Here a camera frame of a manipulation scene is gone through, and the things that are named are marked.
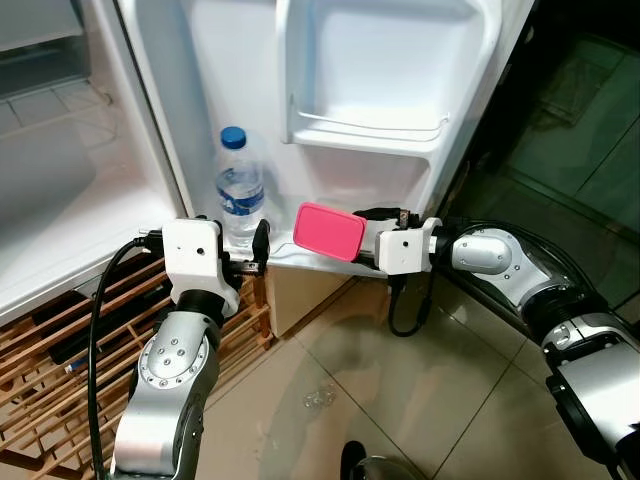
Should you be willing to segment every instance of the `pink sponge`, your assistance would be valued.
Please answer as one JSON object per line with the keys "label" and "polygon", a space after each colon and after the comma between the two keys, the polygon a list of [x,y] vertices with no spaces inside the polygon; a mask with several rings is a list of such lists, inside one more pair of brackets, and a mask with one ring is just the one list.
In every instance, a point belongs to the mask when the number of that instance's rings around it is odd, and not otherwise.
{"label": "pink sponge", "polygon": [[298,210],[293,241],[312,252],[351,262],[358,256],[366,226],[364,218],[303,203]]}

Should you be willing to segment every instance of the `plastic bottle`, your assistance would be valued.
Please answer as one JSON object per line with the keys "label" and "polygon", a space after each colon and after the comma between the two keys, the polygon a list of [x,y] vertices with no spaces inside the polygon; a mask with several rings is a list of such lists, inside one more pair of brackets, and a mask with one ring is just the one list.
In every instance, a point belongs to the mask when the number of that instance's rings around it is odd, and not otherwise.
{"label": "plastic bottle", "polygon": [[263,218],[264,189],[262,168],[246,147],[243,129],[227,127],[220,132],[223,146],[221,169],[217,178],[222,205],[224,231],[235,245],[251,243]]}

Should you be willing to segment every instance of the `bottle label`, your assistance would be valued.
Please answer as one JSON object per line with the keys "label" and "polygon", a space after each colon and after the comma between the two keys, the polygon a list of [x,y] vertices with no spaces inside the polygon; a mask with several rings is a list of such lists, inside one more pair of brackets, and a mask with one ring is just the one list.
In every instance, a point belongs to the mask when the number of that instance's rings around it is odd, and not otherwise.
{"label": "bottle label", "polygon": [[250,197],[233,198],[227,192],[218,188],[222,209],[231,215],[250,215],[262,207],[264,203],[264,189],[262,186],[255,189]]}

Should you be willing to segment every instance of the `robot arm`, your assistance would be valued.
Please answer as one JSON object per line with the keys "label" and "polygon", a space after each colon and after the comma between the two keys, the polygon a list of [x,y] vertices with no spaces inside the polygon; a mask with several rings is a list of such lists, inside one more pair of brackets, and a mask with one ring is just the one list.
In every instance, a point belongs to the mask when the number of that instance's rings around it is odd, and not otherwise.
{"label": "robot arm", "polygon": [[[373,258],[360,261],[390,279],[437,264],[491,283],[541,346],[553,373],[547,386],[582,452],[614,479],[619,466],[629,480],[640,480],[640,344],[606,302],[570,280],[570,272],[554,272],[526,254],[508,227],[452,229],[437,218],[419,225],[400,209],[357,213],[382,220],[391,210],[400,228],[380,232]],[[139,379],[116,435],[113,478],[194,478],[204,402],[219,372],[220,330],[238,308],[233,274],[264,272],[267,235],[268,224],[261,223],[254,261],[233,263],[215,222],[176,220],[150,233],[148,244],[164,252],[177,307],[138,362]]]}
{"label": "robot arm", "polygon": [[620,466],[628,479],[640,479],[638,339],[595,291],[527,255],[508,230],[446,229],[430,218],[419,229],[379,233],[375,264],[404,275],[436,263],[493,285],[540,345],[552,371],[547,387],[582,453],[613,478]]}
{"label": "robot arm", "polygon": [[220,332],[224,319],[238,310],[234,275],[264,273],[268,233],[263,220],[254,237],[254,260],[235,263],[222,251],[216,222],[174,220],[147,236],[164,254],[176,309],[138,361],[137,383],[116,433],[112,478],[195,477],[204,404],[220,371]]}

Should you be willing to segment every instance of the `wooden crate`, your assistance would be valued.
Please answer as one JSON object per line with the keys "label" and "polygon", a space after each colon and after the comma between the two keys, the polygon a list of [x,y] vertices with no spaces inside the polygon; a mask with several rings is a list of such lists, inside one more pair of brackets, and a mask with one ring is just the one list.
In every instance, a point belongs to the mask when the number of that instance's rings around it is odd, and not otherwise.
{"label": "wooden crate", "polygon": [[[98,343],[100,432],[107,466],[133,366],[154,333],[158,314],[172,305],[162,259],[140,255],[114,274],[102,315],[111,315],[105,322],[118,321]],[[273,339],[263,279],[247,278],[240,297],[239,313],[222,331],[216,388],[267,350]],[[148,305],[140,311],[143,299]],[[0,462],[31,470],[34,480],[94,476],[85,360],[91,306],[91,300],[69,292],[0,330]],[[76,344],[81,347],[68,353]]]}

